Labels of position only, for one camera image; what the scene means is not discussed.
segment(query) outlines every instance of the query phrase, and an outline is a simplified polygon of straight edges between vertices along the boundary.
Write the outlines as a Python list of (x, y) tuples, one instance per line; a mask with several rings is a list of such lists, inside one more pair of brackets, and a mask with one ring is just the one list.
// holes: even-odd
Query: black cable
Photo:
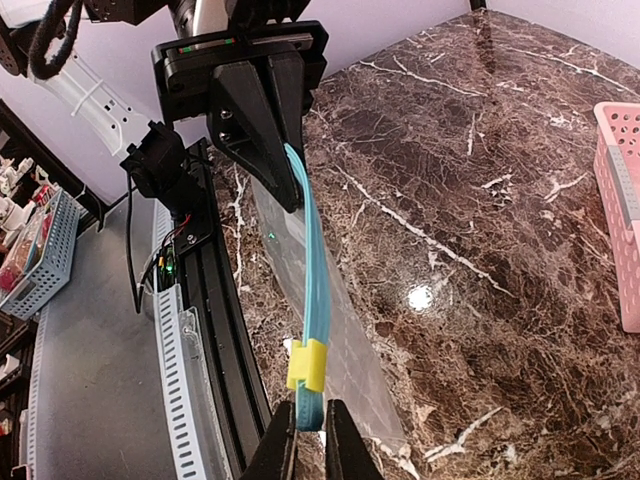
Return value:
[(136, 277), (133, 273), (133, 256), (131, 254), (131, 220), (133, 217), (133, 185), (131, 174), (127, 172), (127, 220), (125, 224), (125, 246), (127, 250), (127, 270), (129, 273), (129, 283), (131, 283), (131, 294), (133, 295), (133, 305), (136, 313), (140, 313), (142, 299), (136, 288)]
[[(71, 17), (67, 25), (62, 45), (59, 50), (47, 62), (47, 51), (56, 36), (56, 31), (64, 16), (71, 9)], [(73, 44), (78, 36), (80, 17), (82, 16), (82, 0), (53, 0), (49, 4), (47, 13), (40, 21), (29, 47), (29, 67), (36, 78), (48, 80), (60, 73), (62, 67), (69, 59)]]

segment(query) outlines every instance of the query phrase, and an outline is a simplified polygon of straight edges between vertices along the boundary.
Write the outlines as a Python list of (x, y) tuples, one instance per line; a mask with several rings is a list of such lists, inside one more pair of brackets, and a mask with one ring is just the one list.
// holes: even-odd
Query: blue strap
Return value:
[[(331, 291), (322, 224), (313, 198), (311, 182), (302, 160), (291, 145), (285, 144), (285, 151), (291, 162), (293, 173), (302, 186), (305, 205), (307, 268), (302, 345), (306, 347), (310, 339), (328, 345), (331, 326)], [(305, 388), (304, 381), (299, 381), (296, 389), (296, 423), (298, 430), (307, 432), (319, 431), (324, 423), (323, 394)]]

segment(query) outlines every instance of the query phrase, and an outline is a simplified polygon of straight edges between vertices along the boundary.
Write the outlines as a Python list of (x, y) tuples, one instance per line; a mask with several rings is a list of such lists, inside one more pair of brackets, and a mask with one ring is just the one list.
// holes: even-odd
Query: pink basket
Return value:
[(594, 170), (618, 275), (622, 328), (640, 333), (640, 104), (599, 103)]

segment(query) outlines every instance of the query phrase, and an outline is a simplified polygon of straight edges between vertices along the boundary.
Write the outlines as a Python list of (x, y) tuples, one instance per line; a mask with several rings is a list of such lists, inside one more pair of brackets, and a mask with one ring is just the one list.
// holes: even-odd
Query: gray basket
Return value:
[(53, 222), (42, 257), (6, 295), (0, 310), (26, 320), (42, 308), (69, 281), (80, 213), (73, 199), (60, 191), (49, 201)]

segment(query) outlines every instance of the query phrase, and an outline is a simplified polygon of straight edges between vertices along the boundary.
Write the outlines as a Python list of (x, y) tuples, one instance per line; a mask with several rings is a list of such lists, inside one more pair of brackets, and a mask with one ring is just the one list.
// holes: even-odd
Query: marble countertop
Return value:
[[(593, 174), (600, 101), (639, 72), (506, 15), (465, 15), (326, 79), (306, 155), (325, 236), (408, 445), (389, 479), (640, 478), (640, 336), (622, 332)], [(301, 326), (246, 176), (228, 244), (272, 405)], [(320, 478), (317, 442), (298, 478)]]

